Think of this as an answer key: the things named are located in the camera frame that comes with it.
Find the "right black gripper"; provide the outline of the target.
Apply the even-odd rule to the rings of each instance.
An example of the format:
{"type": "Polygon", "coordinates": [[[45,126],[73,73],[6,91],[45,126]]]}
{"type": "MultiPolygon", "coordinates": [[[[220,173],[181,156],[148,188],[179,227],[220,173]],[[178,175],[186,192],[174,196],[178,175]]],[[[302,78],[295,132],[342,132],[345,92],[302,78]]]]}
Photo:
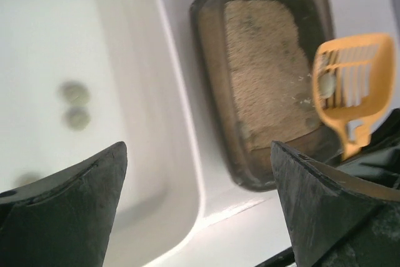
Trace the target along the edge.
{"type": "Polygon", "coordinates": [[[330,166],[351,176],[399,189],[399,111],[392,110],[387,119],[373,132],[371,143],[359,154],[339,162],[336,157],[330,166]]]}

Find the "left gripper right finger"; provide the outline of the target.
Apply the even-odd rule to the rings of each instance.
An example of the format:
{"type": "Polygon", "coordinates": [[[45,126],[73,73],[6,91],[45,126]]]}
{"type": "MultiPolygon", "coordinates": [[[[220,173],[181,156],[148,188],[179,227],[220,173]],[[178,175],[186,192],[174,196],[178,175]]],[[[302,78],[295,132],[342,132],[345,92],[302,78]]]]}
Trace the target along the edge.
{"type": "Polygon", "coordinates": [[[274,179],[297,266],[399,266],[399,182],[391,187],[278,141],[274,179]]]}

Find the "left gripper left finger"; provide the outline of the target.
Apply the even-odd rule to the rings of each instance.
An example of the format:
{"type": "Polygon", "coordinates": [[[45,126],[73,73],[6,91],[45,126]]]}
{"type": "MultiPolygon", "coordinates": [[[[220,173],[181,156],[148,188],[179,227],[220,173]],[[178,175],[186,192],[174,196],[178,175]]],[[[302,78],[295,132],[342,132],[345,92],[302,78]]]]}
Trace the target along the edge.
{"type": "Polygon", "coordinates": [[[1,193],[1,266],[102,266],[128,166],[122,141],[1,193]]]}

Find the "yellow litter scoop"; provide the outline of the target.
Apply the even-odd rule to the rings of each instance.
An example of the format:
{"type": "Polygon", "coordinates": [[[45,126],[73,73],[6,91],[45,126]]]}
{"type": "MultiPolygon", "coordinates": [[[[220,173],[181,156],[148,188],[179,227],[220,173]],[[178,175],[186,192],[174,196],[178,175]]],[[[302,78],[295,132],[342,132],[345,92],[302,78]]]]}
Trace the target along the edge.
{"type": "Polygon", "coordinates": [[[332,39],[316,51],[312,96],[319,119],[338,135],[342,159],[358,154],[371,142],[372,125],[391,103],[396,75],[396,47],[387,33],[367,33],[332,39]],[[318,78],[336,76],[336,90],[319,95],[318,78]]]}

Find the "grey litter box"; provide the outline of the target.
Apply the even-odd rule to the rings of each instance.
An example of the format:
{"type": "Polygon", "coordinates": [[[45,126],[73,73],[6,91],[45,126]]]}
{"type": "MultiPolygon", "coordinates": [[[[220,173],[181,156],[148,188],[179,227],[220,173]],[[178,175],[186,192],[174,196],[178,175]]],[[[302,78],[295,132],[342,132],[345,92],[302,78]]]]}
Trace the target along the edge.
{"type": "Polygon", "coordinates": [[[234,182],[274,189],[272,141],[338,163],[341,143],[311,86],[316,50],[334,37],[329,0],[194,0],[189,13],[234,182]]]}

